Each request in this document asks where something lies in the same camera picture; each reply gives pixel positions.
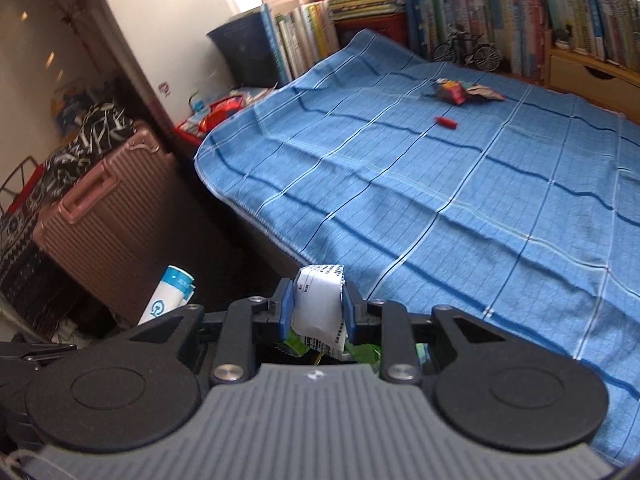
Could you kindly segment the white printed paper wrapper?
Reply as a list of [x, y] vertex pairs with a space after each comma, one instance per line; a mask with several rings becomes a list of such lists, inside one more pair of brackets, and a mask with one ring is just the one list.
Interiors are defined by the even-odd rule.
[[296, 275], [293, 332], [302, 343], [342, 360], [347, 339], [343, 318], [344, 266], [313, 264]]

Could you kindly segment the rice snack packet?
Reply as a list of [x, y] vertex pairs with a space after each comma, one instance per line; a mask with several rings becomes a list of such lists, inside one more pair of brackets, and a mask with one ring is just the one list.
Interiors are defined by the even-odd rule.
[[469, 99], [484, 101], [503, 101], [504, 96], [484, 84], [465, 84], [464, 91]]

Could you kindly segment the green plastic wrapper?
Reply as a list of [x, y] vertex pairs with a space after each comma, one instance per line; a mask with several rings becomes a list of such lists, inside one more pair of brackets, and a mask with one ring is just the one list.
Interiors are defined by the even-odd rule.
[[344, 349], [342, 351], [332, 349], [327, 344], [314, 338], [301, 337], [294, 330], [290, 330], [288, 338], [281, 344], [281, 348], [285, 353], [296, 358], [308, 356], [311, 351], [318, 353], [317, 362], [328, 364], [329, 358], [346, 364], [347, 362], [355, 362], [359, 364], [369, 364], [375, 372], [380, 370], [381, 365], [381, 347], [376, 344], [360, 344], [355, 346], [348, 339], [345, 340]]

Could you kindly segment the white blue rolled tube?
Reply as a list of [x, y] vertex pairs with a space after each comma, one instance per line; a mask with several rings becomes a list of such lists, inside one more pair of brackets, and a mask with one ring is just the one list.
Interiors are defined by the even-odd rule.
[[185, 306], [194, 294], [194, 277], [176, 266], [168, 266], [146, 305], [138, 324], [144, 324]]

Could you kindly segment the blue striped tablecloth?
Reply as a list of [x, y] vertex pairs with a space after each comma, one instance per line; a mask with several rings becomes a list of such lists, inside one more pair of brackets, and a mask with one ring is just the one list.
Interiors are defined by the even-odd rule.
[[[504, 100], [424, 96], [438, 78]], [[596, 449], [617, 465], [638, 456], [633, 122], [360, 32], [216, 127], [194, 166], [274, 244], [344, 266], [363, 295], [449, 304], [591, 366], [610, 395]]]

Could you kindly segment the pink rose gold suitcase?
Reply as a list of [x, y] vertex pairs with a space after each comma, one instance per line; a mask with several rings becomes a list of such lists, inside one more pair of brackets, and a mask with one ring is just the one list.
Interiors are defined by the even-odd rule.
[[202, 208], [152, 130], [103, 157], [38, 218], [34, 240], [69, 276], [137, 323], [166, 268], [191, 271]]

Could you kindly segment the red plastic bag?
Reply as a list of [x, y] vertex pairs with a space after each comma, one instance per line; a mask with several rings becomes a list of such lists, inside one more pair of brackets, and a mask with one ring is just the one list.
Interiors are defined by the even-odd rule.
[[242, 110], [245, 99], [242, 96], [227, 96], [212, 104], [205, 105], [175, 128], [175, 134], [189, 142], [203, 140], [213, 129]]

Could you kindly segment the red small cap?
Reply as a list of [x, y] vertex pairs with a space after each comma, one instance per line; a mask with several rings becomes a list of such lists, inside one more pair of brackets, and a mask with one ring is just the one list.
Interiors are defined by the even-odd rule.
[[458, 126], [458, 123], [455, 120], [444, 116], [435, 117], [434, 122], [436, 122], [437, 125], [451, 130], [454, 130]]

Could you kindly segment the dark colourful snack wrapper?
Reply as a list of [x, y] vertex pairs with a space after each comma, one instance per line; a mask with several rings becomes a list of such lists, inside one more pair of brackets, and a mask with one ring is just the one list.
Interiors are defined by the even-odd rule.
[[469, 99], [469, 93], [461, 81], [438, 78], [431, 82], [432, 91], [424, 96], [431, 96], [439, 101], [455, 106], [464, 104]]

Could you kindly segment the dark blue waste bin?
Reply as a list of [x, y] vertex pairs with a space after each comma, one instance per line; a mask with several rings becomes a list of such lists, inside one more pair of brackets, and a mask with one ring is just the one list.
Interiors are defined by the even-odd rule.
[[277, 61], [259, 8], [235, 15], [208, 32], [207, 38], [224, 57], [238, 86], [273, 88], [280, 84]]

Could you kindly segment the miniature black bicycle model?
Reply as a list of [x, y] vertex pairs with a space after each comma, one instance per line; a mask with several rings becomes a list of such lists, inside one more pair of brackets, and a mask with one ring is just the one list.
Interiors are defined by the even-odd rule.
[[503, 57], [492, 42], [484, 42], [478, 35], [452, 28], [447, 39], [434, 49], [433, 60], [492, 73], [498, 70]]

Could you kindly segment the red storage box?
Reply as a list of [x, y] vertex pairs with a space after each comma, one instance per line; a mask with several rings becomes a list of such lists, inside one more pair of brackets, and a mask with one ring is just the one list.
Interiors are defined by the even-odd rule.
[[338, 44], [341, 48], [346, 47], [360, 30], [365, 29], [372, 30], [372, 32], [385, 36], [404, 47], [409, 45], [407, 15], [405, 12], [367, 16], [366, 18], [351, 18], [350, 20], [335, 22], [334, 27]]

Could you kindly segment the wooden desk drawer organizer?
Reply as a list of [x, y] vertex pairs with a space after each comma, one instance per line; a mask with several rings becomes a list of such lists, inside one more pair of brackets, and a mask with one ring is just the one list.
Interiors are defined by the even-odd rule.
[[593, 105], [624, 115], [639, 123], [639, 74], [613, 62], [604, 62], [571, 50], [555, 47], [552, 32], [546, 31], [544, 76], [550, 90], [573, 93]]

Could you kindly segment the small cat figurine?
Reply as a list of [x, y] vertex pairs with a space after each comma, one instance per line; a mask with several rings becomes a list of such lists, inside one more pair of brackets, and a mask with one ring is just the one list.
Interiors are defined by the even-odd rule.
[[552, 44], [555, 49], [571, 51], [575, 47], [573, 37], [573, 26], [566, 25], [564, 28], [555, 28], [552, 30]]

